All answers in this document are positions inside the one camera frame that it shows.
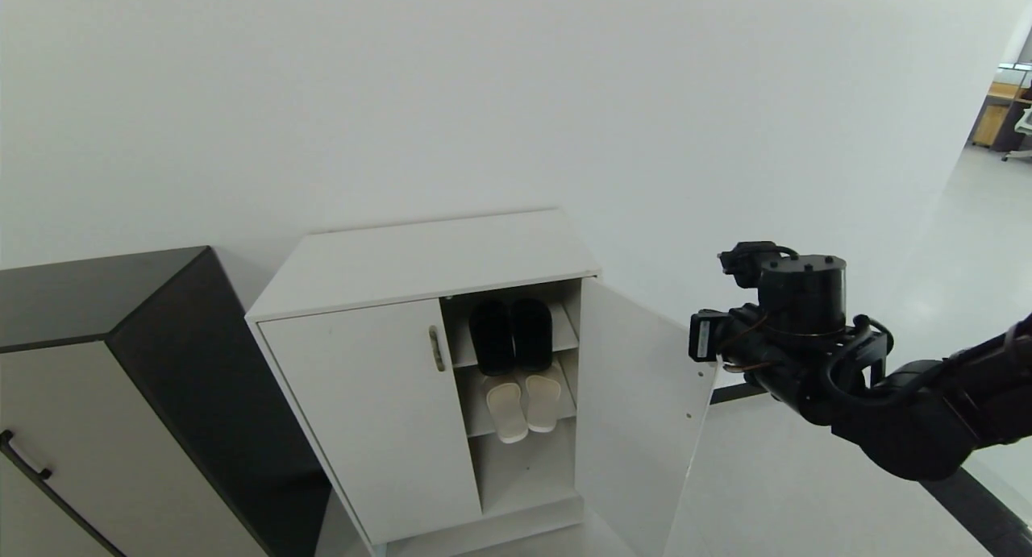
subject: slipper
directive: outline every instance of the slipper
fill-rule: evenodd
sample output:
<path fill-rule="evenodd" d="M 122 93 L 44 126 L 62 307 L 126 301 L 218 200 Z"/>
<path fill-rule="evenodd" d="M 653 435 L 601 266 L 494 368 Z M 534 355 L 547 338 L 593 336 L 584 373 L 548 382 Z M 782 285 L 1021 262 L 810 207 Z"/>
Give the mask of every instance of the slipper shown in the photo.
<path fill-rule="evenodd" d="M 526 438 L 526 418 L 520 406 L 519 384 L 512 375 L 487 376 L 484 379 L 484 393 L 487 397 L 487 412 L 494 422 L 494 433 L 507 445 Z"/>
<path fill-rule="evenodd" d="M 538 299 L 520 299 L 510 309 L 516 365 L 538 373 L 552 365 L 552 310 Z"/>
<path fill-rule="evenodd" d="M 501 300 L 484 300 L 470 316 L 470 337 L 477 367 L 484 375 L 505 375 L 516 368 L 509 307 Z"/>
<path fill-rule="evenodd" d="M 553 363 L 542 372 L 526 376 L 526 425 L 535 432 L 551 432 L 559 419 L 562 370 Z"/>

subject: white shoe cabinet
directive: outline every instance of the white shoe cabinet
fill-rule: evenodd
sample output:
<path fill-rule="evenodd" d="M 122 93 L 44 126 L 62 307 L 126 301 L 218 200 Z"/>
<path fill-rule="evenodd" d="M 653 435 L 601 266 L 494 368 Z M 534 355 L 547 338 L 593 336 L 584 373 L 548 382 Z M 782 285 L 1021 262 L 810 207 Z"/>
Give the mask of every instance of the white shoe cabinet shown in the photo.
<path fill-rule="evenodd" d="M 457 555 L 585 505 L 636 554 L 665 554 L 715 366 L 600 275 L 558 210 L 300 241 L 248 322 L 336 493 L 320 557 Z M 550 304 L 565 378 L 556 429 L 513 445 L 466 325 L 492 296 Z"/>

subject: black drawer handle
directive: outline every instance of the black drawer handle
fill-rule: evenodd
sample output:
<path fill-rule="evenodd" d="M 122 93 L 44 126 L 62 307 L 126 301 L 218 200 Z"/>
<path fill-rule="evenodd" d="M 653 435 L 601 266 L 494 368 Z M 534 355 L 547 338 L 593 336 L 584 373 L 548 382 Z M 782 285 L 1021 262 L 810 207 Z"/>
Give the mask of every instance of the black drawer handle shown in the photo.
<path fill-rule="evenodd" d="M 119 551 L 118 547 L 115 547 L 111 545 L 111 542 L 104 538 L 104 535 L 100 534 L 100 531 L 93 528 L 93 525 L 88 523 L 88 521 L 86 521 L 80 514 L 75 513 L 75 510 L 72 509 L 70 504 L 65 502 L 65 500 L 61 498 L 61 496 L 58 495 L 58 493 L 56 493 L 50 485 L 46 484 L 46 480 L 54 474 L 50 468 L 43 468 L 39 472 L 36 472 L 36 469 L 29 466 L 29 462 L 25 462 L 25 459 L 22 458 L 21 455 L 19 455 L 18 452 L 10 446 L 10 439 L 13 437 L 14 432 L 11 432 L 10 430 L 0 432 L 0 453 L 3 453 L 3 455 L 7 457 L 7 460 L 9 460 L 15 468 L 21 470 L 23 474 L 29 477 L 29 480 L 32 481 L 32 484 L 36 485 L 36 488 L 42 491 L 47 498 L 53 500 L 55 504 L 64 511 L 64 514 L 70 517 L 76 525 L 83 527 L 83 530 L 88 532 L 94 540 L 106 549 L 107 553 L 115 555 L 115 557 L 126 557 L 125 553 Z"/>

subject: black slipper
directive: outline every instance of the black slipper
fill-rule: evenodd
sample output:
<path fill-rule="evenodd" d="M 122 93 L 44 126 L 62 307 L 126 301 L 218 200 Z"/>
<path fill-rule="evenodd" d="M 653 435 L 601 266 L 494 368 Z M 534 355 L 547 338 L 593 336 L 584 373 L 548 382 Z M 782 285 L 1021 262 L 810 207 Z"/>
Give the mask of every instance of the black slipper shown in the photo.
<path fill-rule="evenodd" d="M 546 370 L 552 365 L 552 312 L 538 299 L 520 299 L 509 310 L 516 365 L 522 370 Z"/>
<path fill-rule="evenodd" d="M 512 373 L 516 368 L 509 309 L 501 300 L 477 304 L 470 316 L 470 335 L 477 353 L 477 367 L 484 375 Z"/>

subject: chair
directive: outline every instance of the chair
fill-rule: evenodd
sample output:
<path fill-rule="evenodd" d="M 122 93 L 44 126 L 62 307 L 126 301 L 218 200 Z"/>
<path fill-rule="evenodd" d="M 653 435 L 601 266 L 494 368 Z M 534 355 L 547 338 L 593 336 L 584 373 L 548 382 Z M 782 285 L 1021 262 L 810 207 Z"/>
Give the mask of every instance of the chair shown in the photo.
<path fill-rule="evenodd" d="M 1032 108 L 1026 108 L 1025 113 L 1022 113 L 1018 124 L 1014 124 L 1014 131 L 1020 132 L 1020 134 L 1032 135 Z M 1003 154 L 1003 161 L 1008 161 L 1010 158 L 1032 158 L 1032 150 L 1011 150 L 1011 152 Z"/>

